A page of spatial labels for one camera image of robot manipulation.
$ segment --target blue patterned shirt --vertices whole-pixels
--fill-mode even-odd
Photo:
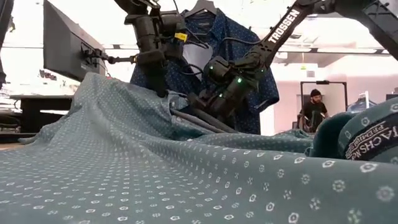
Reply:
[[[219,9],[215,17],[208,14],[200,14],[186,18],[185,22],[188,29],[194,33],[206,33],[203,25],[210,25],[210,29],[207,29],[209,30],[207,35],[200,35],[199,38],[213,48],[213,57],[218,53],[226,60],[236,60],[243,57],[252,47],[251,45],[231,41],[220,45],[225,37],[232,37],[246,42],[257,42],[259,40],[254,32],[228,18]],[[184,63],[170,61],[167,65],[165,78],[170,90],[184,94],[191,92],[199,94],[206,87],[213,85],[206,75],[203,76],[202,81],[194,75],[182,75],[180,69]],[[130,83],[147,87],[146,78],[138,67],[135,67]],[[247,104],[236,110],[236,129],[243,133],[260,134],[259,113],[278,101],[279,93],[271,69],[269,69],[264,72],[259,84],[259,91],[252,92],[247,97]]]

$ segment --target desk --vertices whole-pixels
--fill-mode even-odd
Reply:
[[[44,125],[54,123],[62,117],[60,114],[40,111],[68,111],[73,95],[11,95],[10,99],[21,101],[21,133],[37,133]]]

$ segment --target printed pattern fabric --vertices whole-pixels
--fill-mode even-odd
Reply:
[[[398,166],[305,157],[312,143],[213,134],[172,116],[175,93],[88,74],[70,112],[0,152],[14,223],[396,223]]]
[[[187,27],[194,33],[206,33],[199,22],[213,23],[208,35],[199,35],[203,41],[209,44],[213,50],[214,55],[220,55],[226,60],[236,60],[243,57],[252,47],[252,45],[241,44],[239,42],[224,41],[225,37],[232,37],[246,42],[257,42],[258,36],[249,29],[241,26],[237,22],[228,18],[221,10],[217,10],[217,16],[214,18],[208,17],[206,14],[200,14],[185,19]],[[195,38],[189,36],[189,40],[195,41]],[[166,69],[166,83],[169,89],[178,93],[196,93],[199,94],[202,90],[212,86],[212,82],[204,75],[202,82],[194,75],[181,74],[182,68],[187,67],[183,61],[171,60]],[[148,87],[145,75],[135,67],[130,83]],[[264,71],[264,76],[259,82],[259,91],[252,91],[247,97],[247,106],[242,106],[236,113],[236,129],[243,133],[260,134],[260,116],[259,113],[264,111],[268,106],[273,105],[279,101],[279,93],[272,75],[271,69]]]

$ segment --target black shirt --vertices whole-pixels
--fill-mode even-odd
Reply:
[[[311,120],[311,118],[312,118],[313,111],[318,111],[318,112],[324,113],[324,114],[328,112],[325,104],[323,104],[322,102],[314,104],[311,101],[306,102],[304,104],[303,110],[304,110],[304,116],[306,116],[309,120]]]

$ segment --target shirt collar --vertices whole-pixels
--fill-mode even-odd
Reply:
[[[181,12],[181,16],[184,16],[188,10]],[[213,34],[218,41],[222,41],[225,37],[226,26],[226,15],[220,9],[217,9],[217,15],[213,21],[213,26],[209,30],[209,33]]]

